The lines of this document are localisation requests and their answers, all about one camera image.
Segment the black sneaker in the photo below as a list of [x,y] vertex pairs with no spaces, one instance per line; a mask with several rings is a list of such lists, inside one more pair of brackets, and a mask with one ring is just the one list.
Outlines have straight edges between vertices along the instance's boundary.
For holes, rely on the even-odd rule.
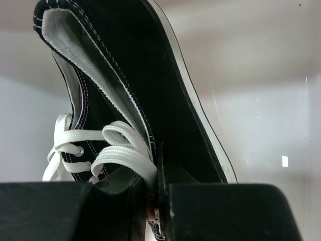
[[56,120],[43,181],[69,174],[127,188],[141,180],[156,240],[167,239],[159,214],[165,160],[176,182],[237,181],[155,1],[39,1],[33,21],[72,106]]

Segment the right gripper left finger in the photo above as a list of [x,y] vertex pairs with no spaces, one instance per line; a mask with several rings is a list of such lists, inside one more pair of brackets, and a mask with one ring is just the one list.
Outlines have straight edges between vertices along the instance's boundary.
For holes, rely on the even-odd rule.
[[1,240],[144,240],[138,186],[1,184]]

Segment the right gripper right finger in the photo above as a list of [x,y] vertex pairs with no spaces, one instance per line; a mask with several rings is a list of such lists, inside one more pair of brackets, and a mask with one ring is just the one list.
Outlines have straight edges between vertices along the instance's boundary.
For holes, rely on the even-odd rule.
[[200,183],[164,143],[157,155],[165,240],[301,240],[289,203],[277,187]]

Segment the dark pink drawer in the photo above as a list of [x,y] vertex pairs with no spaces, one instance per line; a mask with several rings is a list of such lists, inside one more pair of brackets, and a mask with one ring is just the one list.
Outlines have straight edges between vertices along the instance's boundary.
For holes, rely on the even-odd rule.
[[[35,1],[1,1],[1,180],[39,180],[70,110]],[[158,1],[242,182],[320,185],[320,1]]]

